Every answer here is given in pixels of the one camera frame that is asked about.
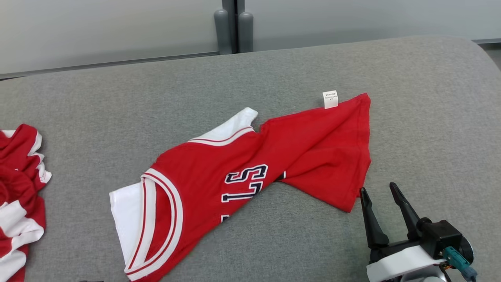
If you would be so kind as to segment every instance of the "clothing tag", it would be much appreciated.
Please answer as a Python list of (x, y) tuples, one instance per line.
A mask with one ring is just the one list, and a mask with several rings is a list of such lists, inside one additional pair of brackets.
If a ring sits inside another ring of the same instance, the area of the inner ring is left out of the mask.
[(328, 109), (338, 106), (338, 92), (336, 90), (322, 94), (324, 95), (324, 108)]

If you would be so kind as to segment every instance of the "red fabric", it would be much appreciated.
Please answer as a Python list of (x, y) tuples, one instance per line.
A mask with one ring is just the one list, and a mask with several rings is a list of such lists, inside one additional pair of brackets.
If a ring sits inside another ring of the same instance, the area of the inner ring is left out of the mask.
[[(221, 223), (223, 215), (233, 214), (251, 198), (224, 202), (228, 199), (224, 195), (247, 195), (257, 187), (262, 190), (284, 171), (286, 177), (281, 181), (350, 212), (370, 164), (369, 107), (369, 96), (361, 94), (334, 108), (270, 119), (260, 133), (245, 133), (225, 146), (183, 143), (164, 152), (152, 168), (179, 191), (182, 233), (167, 262), (138, 281), (160, 280)], [(156, 204), (170, 207), (165, 198), (157, 198)], [(157, 230), (169, 228), (171, 223), (170, 217), (164, 218), (155, 219), (155, 248), (164, 242)]]
[[(40, 147), (42, 137), (34, 127), (26, 124), (20, 125), (14, 134), (7, 137), (0, 131), (0, 205), (11, 204), (19, 201), (24, 217), (33, 219), (39, 226), (45, 229), (45, 206), (44, 201), (37, 195), (51, 177), (46, 172), (42, 163), (43, 155), (36, 154)], [(9, 220), (2, 216), (0, 220)], [(12, 229), (16, 229), (22, 222), (14, 222)], [(36, 232), (32, 228), (27, 232)], [(8, 237), (0, 228), (0, 257), (9, 255), (12, 251), (12, 238)], [(28, 255), (28, 245), (22, 245), (17, 250)], [(25, 268), (19, 269), (8, 281), (24, 281)]]

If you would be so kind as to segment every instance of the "gray fabric surface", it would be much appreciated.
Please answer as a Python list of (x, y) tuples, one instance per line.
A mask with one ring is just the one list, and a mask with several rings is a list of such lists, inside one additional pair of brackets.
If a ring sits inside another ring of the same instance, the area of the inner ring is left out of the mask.
[[(38, 128), (53, 178), (47, 230), (27, 281), (126, 281), (108, 193), (163, 151), (249, 106), (265, 120), (372, 99), (365, 185), (391, 241), (406, 229), (388, 183), (420, 216), (475, 248), (478, 281), (499, 280), (501, 73), (474, 43), (409, 37), (124, 65), (0, 82), (0, 127)], [(164, 281), (366, 281), (360, 202), (346, 214), (273, 184), (209, 233)], [(461, 281), (457, 271), (449, 271)]]

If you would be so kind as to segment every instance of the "white plastic part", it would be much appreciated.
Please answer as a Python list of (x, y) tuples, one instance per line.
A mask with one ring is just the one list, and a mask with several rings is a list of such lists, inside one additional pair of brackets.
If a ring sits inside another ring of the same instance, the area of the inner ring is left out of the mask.
[(367, 266), (370, 282), (380, 282), (439, 264), (445, 259), (433, 259), (421, 246), (406, 248)]

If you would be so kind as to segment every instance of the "cable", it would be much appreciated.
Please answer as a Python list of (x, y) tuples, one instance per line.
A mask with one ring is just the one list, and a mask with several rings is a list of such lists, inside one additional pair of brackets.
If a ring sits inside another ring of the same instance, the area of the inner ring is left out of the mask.
[(439, 268), (439, 269), (440, 269), (440, 271), (441, 271), (441, 272), (445, 275), (445, 279), (447, 280), (447, 282), (452, 282), (452, 281), (450, 280), (450, 277), (449, 277), (449, 275), (447, 274), (447, 272), (445, 272), (445, 269), (444, 269), (444, 266), (445, 266), (445, 265), (446, 265), (446, 263), (441, 263), (441, 264), (439, 264), (439, 265), (438, 265), (438, 268)]

